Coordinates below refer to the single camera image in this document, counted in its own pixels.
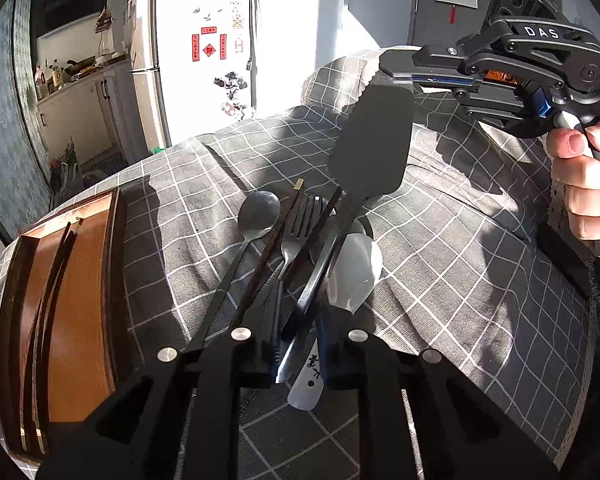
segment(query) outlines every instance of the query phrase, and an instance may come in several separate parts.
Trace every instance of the screw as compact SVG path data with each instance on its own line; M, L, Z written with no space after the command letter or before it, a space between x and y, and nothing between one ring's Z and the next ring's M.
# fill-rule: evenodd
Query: screw
M442 361L442 354L433 348L428 348L422 353L422 358L427 363L435 365Z
M178 351L175 348L171 348L170 346L165 346L165 348L161 348L158 352L158 359L163 363L169 363L173 361L178 356Z
M251 330L249 330L245 326L239 326L238 328L234 328L231 330L231 339L236 341L246 341L251 337Z
M355 329L349 332L349 339L351 339L354 343L362 343L363 341L366 341L368 337L369 334L367 334L364 330Z

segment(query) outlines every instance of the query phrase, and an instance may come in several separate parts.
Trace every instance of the gray plaid tablecloth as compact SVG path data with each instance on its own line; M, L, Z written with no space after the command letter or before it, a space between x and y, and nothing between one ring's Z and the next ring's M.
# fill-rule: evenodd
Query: gray plaid tablecloth
M123 190L136 365L163 346L184 348L195 334L240 245L237 215L248 192L267 189L286 200L302 177L308 193L331 195L328 152L378 55L336 60L307 81L300 106L189 139L74 198ZM384 266L356 318L392 348L418 352L422 341L411 319L427 344L559 466L586 398L594 306L583 303L534 243L550 190L542 144L485 131L457 108L445 92L416 96L402 185L361 212ZM248 249L209 338L226 329L263 247L258 240ZM0 265L0 293L12 249ZM281 260L277 253L270 270ZM301 412L286 402L292 382L261 390L248 404L240 420L239 477L356 478L355 394L325 391L313 411Z

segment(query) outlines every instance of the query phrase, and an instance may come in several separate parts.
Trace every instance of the spatula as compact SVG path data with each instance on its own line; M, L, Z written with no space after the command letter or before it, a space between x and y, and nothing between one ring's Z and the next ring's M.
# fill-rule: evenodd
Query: spatula
M314 299L324 293L349 228L365 201L400 187L407 164L413 121L413 91L376 75L360 96L327 163L344 197L334 229L320 252L298 304L282 330L276 382L288 380L315 317Z

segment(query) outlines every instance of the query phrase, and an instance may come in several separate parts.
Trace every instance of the white refrigerator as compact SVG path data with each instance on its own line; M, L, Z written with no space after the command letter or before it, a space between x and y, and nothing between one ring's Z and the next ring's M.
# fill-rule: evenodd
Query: white refrigerator
M130 0L125 37L150 151L214 132L252 104L251 0Z

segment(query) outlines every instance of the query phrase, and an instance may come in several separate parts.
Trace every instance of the wooden tray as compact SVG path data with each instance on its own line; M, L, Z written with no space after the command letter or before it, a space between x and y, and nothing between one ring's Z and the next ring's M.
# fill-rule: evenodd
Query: wooden tray
M39 463L131 372L122 194L62 210L16 242L0 304L0 420Z

